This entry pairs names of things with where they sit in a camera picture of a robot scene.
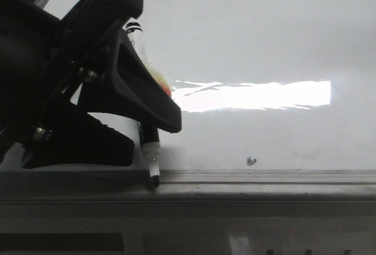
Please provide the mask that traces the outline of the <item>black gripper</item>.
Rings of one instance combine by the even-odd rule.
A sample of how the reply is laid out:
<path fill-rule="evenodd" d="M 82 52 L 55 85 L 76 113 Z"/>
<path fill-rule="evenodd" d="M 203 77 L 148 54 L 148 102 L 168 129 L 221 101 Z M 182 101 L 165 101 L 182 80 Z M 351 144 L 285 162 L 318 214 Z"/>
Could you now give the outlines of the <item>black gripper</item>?
<path fill-rule="evenodd" d="M 58 19 L 41 1 L 1 0 L 2 156 L 47 138 L 43 114 L 62 100 L 78 106 L 82 85 L 103 73 L 112 38 L 143 11 L 143 0 L 79 0 Z"/>

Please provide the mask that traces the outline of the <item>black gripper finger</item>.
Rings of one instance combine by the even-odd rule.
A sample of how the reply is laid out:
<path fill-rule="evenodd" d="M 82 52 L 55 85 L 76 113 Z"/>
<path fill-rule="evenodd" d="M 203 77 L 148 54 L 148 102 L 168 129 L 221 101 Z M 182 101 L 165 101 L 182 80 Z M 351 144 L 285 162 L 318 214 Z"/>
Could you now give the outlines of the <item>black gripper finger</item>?
<path fill-rule="evenodd" d="M 170 133 L 181 131 L 180 107 L 148 72 L 124 30 L 112 38 L 103 67 L 96 82 L 82 85 L 82 110 L 131 118 Z"/>
<path fill-rule="evenodd" d="M 22 168 L 72 164 L 126 167 L 132 164 L 134 141 L 72 102 L 59 101 L 42 117 L 47 125 L 47 138 L 23 145 Z"/>

